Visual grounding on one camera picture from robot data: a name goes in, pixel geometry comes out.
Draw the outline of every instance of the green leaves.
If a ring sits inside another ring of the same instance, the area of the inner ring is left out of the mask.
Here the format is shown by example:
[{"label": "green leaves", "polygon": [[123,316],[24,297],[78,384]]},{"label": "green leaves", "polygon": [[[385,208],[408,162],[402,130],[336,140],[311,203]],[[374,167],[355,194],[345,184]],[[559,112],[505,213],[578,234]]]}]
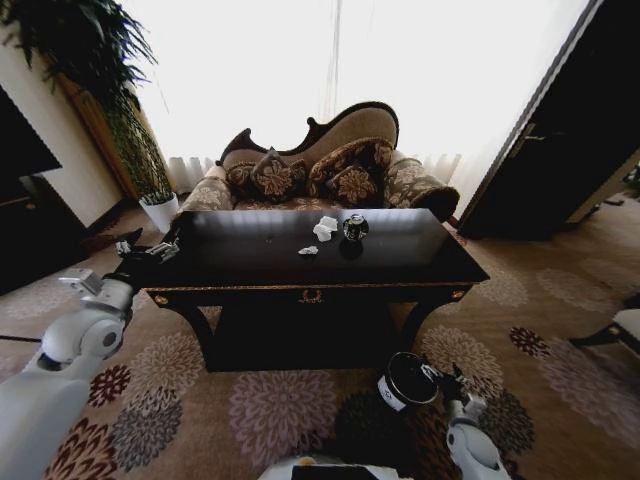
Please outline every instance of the green leaves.
[{"label": "green leaves", "polygon": [[155,62],[142,26],[115,0],[0,0],[2,23],[16,24],[18,48],[31,66],[34,50],[101,105],[126,109],[127,84],[145,81],[134,58]]},{"label": "green leaves", "polygon": [[17,40],[30,68],[34,52],[49,60],[44,80],[52,87],[63,74],[96,99],[138,195],[146,202],[170,199],[164,161],[129,90],[146,81],[131,61],[156,61],[142,25],[115,0],[0,0],[0,23],[19,27],[5,42]]}]

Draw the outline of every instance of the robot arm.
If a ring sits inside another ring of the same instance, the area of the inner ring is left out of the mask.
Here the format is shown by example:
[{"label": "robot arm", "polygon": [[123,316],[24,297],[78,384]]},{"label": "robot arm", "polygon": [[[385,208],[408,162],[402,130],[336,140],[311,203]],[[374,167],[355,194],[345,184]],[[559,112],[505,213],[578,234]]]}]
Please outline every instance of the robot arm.
[{"label": "robot arm", "polygon": [[455,375],[436,372],[430,367],[430,375],[437,378],[449,417],[447,446],[451,459],[462,470],[464,480],[505,480],[509,474],[500,460],[500,453],[491,439],[478,428],[478,418],[486,403],[475,395],[463,395],[462,372],[454,365]]},{"label": "robot arm", "polygon": [[82,307],[55,320],[24,370],[0,384],[0,480],[42,477],[85,407],[91,379],[120,348],[140,271],[178,251],[175,243],[137,251],[119,243],[127,251],[115,273],[100,280],[78,269],[60,279],[86,294]]}]

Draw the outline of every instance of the door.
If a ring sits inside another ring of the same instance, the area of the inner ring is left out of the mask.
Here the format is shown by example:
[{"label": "door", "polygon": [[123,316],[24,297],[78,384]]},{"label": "door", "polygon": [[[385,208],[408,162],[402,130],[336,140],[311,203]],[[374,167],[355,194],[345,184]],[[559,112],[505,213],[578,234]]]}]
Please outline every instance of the door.
[{"label": "door", "polygon": [[519,137],[476,192],[460,233],[546,238],[638,148],[639,13],[637,2],[599,6]]}]

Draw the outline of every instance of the white curtain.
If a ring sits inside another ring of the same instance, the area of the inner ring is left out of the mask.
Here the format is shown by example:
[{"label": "white curtain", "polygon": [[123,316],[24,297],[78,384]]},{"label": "white curtain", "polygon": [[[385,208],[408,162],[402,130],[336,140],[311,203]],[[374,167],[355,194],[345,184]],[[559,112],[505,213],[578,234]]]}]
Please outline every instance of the white curtain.
[{"label": "white curtain", "polygon": [[188,190],[196,163],[206,171],[206,159],[244,128],[259,145],[289,149],[304,138],[308,116],[326,122],[365,100],[391,105],[398,149],[449,181],[463,164],[497,153],[561,45],[546,43],[554,18],[571,10],[568,32],[586,1],[125,6],[158,59],[145,67],[151,83],[139,89],[142,104],[165,157],[182,158],[169,165]]}]

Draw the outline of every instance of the patterned carpet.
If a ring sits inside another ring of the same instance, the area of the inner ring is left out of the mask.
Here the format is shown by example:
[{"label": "patterned carpet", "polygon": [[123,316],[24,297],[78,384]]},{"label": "patterned carpet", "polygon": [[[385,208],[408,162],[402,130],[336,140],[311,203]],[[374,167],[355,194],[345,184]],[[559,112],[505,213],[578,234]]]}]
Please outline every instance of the patterned carpet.
[{"label": "patterned carpet", "polygon": [[[127,212],[106,233],[145,223]],[[157,239],[149,227],[141,243]],[[551,242],[466,248],[492,279],[434,312],[414,350],[442,369],[455,361],[469,390],[487,398],[482,427],[513,478],[640,478],[640,361],[619,345],[580,351],[566,341],[607,324],[640,289],[640,204],[605,205]],[[116,265],[111,248],[83,262],[100,274]],[[39,336],[76,305],[45,278],[0,298],[0,332]],[[46,478],[255,479],[302,452],[392,464],[416,479],[460,478],[440,399],[398,417],[375,396],[372,370],[207,374],[184,320],[145,294],[134,309],[122,350],[93,381]],[[398,321],[409,309],[392,308]],[[215,325],[220,309],[205,313]],[[2,379],[35,350],[1,346]]]}]

